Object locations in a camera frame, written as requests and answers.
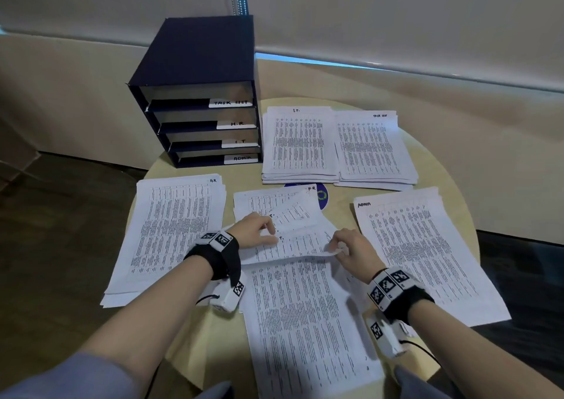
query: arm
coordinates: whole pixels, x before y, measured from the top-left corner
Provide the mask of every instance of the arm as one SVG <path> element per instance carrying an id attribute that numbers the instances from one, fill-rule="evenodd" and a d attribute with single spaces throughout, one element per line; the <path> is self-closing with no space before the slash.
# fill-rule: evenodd
<path id="1" fill-rule="evenodd" d="M 240 248 L 276 243 L 276 237 L 259 234 L 265 227 L 274 234 L 270 217 L 254 212 L 227 232 Z M 212 276 L 204 258 L 187 258 L 110 318 L 80 351 L 117 363 L 147 385 Z"/>
<path id="2" fill-rule="evenodd" d="M 374 247 L 360 232 L 335 232 L 330 247 L 344 242 L 349 254 L 336 255 L 342 266 L 364 283 L 385 268 Z M 409 324 L 439 360 L 448 376 L 469 399 L 556 398 L 564 392 L 509 353 L 490 343 L 431 301 L 408 311 Z"/>

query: floor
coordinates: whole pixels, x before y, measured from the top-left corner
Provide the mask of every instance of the floor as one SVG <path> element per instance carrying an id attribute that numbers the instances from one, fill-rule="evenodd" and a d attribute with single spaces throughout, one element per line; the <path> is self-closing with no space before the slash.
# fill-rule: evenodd
<path id="1" fill-rule="evenodd" d="M 28 172 L 37 178 L 0 192 L 0 389 L 53 367 L 115 313 L 99 302 L 145 174 L 49 154 Z M 513 319 L 476 330 L 564 388 L 564 248 L 478 239 Z"/>

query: forearm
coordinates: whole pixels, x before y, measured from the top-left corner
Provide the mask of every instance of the forearm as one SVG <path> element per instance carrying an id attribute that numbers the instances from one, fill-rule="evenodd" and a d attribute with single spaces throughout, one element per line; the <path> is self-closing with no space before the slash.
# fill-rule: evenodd
<path id="1" fill-rule="evenodd" d="M 409 323 L 468 399 L 556 398 L 564 392 L 434 303 L 421 300 Z"/>
<path id="2" fill-rule="evenodd" d="M 187 258 L 109 319 L 80 351 L 112 360 L 146 384 L 212 276 L 205 259 Z"/>

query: tabletop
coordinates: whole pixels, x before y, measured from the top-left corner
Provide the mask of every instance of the tabletop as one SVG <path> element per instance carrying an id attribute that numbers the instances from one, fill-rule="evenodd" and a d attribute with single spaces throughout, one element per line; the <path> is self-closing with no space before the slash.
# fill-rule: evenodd
<path id="1" fill-rule="evenodd" d="M 259 109 L 264 113 L 269 106 L 330 106 L 334 110 L 358 110 L 350 105 L 330 100 L 311 98 L 276 98 L 261 101 Z M 401 113 L 398 121 L 401 125 Z M 402 131 L 402 138 L 413 160 L 419 182 L 415 189 L 436 186 L 443 199 L 444 208 L 468 245 L 472 255 L 479 261 L 479 246 L 476 229 L 470 212 L 460 190 L 441 163 L 415 138 Z M 167 178 L 187 175 L 205 175 L 218 173 L 222 175 L 227 190 L 227 201 L 223 212 L 223 224 L 235 222 L 233 214 L 233 193 L 238 191 L 257 190 L 261 188 L 280 187 L 283 185 L 263 185 L 261 179 L 262 164 L 236 164 L 225 166 L 192 167 L 176 169 L 166 153 L 153 163 L 145 179 Z M 384 190 L 335 187 L 325 184 L 328 191 L 328 204 L 323 210 L 325 217 L 336 228 L 358 228 L 354 218 L 352 201 L 355 197 L 382 194 Z M 414 339 L 424 345 L 419 338 Z M 421 378 L 427 380 L 439 368 L 425 353 L 411 346 L 407 353 L 396 363 L 410 369 Z M 197 307 L 187 319 L 178 336 L 169 348 L 166 358 L 187 379 L 201 389 L 213 384 L 230 380 L 240 397 L 257 397 L 254 382 L 253 365 L 249 343 L 246 337 L 243 315 L 236 311 L 224 316 L 208 306 Z M 390 373 L 394 363 L 385 361 L 384 369 Z M 352 390 L 340 397 L 388 397 L 385 392 L 390 389 L 393 395 L 393 383 L 385 380 L 375 381 L 359 389 Z"/>

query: blue sticker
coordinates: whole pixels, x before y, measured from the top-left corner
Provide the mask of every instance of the blue sticker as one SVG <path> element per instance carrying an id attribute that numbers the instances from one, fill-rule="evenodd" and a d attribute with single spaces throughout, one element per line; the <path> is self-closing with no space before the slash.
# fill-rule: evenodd
<path id="1" fill-rule="evenodd" d="M 295 185 L 309 185 L 309 184 L 306 184 L 306 183 L 287 183 L 284 186 L 285 187 L 293 187 Z M 321 210 L 323 210 L 323 209 L 325 209 L 325 206 L 327 206 L 327 203 L 329 203 L 329 191 L 327 191 L 327 188 L 322 183 L 316 183 L 315 185 L 317 185 L 317 189 L 318 189 L 319 208 Z"/>

